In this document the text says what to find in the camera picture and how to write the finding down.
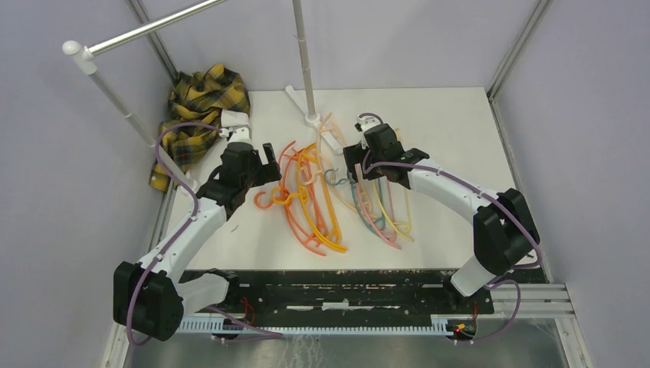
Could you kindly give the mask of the teal wire hanger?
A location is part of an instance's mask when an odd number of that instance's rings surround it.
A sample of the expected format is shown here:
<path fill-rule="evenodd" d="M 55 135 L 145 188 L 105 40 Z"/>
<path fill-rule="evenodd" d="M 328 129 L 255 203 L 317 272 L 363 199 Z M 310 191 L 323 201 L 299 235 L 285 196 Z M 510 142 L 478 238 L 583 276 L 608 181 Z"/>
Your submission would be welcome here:
<path fill-rule="evenodd" d="M 336 176 L 337 171 L 338 169 L 334 168 L 325 170 L 324 178 L 326 184 L 332 188 L 342 186 L 343 184 L 349 184 L 353 204 L 349 204 L 348 201 L 343 199 L 338 192 L 335 192 L 335 195 L 339 196 L 340 201 L 343 204 L 356 211 L 361 222 L 371 233 L 384 239 L 382 236 L 382 230 L 385 225 L 384 219 L 382 218 L 381 213 L 379 215 L 373 214 L 373 201 L 367 194 L 367 191 L 363 188 L 363 185 L 360 182 L 351 183 L 348 179 L 338 179 Z"/>

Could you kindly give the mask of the yellow plastic hanger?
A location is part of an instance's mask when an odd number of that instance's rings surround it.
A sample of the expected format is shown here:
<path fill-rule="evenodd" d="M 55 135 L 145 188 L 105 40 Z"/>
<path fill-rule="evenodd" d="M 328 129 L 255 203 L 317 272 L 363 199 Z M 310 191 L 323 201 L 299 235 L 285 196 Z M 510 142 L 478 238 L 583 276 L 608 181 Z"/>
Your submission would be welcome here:
<path fill-rule="evenodd" d="M 410 209 L 409 194 L 403 189 L 403 205 L 406 220 L 397 219 L 395 199 L 393 196 L 392 184 L 387 179 L 377 179 L 373 183 L 373 192 L 385 225 L 382 230 L 382 236 L 389 241 L 394 248 L 399 248 L 398 239 L 401 238 L 408 242 L 414 242 L 411 236 L 412 231 L 412 213 Z"/>

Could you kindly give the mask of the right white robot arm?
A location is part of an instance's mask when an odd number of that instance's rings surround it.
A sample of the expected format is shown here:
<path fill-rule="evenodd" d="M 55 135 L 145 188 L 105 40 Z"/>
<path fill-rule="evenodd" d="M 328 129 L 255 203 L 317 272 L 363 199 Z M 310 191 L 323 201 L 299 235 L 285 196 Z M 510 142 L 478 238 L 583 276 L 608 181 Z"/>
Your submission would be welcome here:
<path fill-rule="evenodd" d="M 363 114 L 355 128 L 360 141 L 343 150 L 352 182 L 385 178 L 434 199 L 472 226 L 473 254 L 442 293 L 449 311 L 465 311 L 477 291 L 507 272 L 540 265 L 539 260 L 522 263 L 539 251 L 540 236 L 521 192 L 486 189 L 444 169 L 420 149 L 404 149 L 395 130 L 377 117 Z"/>

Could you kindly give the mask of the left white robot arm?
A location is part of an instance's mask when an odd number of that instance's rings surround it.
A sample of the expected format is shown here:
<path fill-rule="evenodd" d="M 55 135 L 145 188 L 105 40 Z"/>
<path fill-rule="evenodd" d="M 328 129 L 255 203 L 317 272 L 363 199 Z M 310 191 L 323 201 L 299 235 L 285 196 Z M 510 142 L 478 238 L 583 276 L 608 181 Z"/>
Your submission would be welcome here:
<path fill-rule="evenodd" d="M 234 275 L 211 270 L 190 281 L 182 275 L 202 246 L 245 203 L 248 191 L 281 179 L 281 169 L 271 143 L 258 151 L 250 143 L 228 143 L 222 163 L 192 197 L 193 207 L 171 235 L 135 263 L 122 262 L 113 274 L 113 319 L 145 341 L 166 341 L 182 320 L 217 306 L 235 310 L 241 292 L 232 286 Z"/>

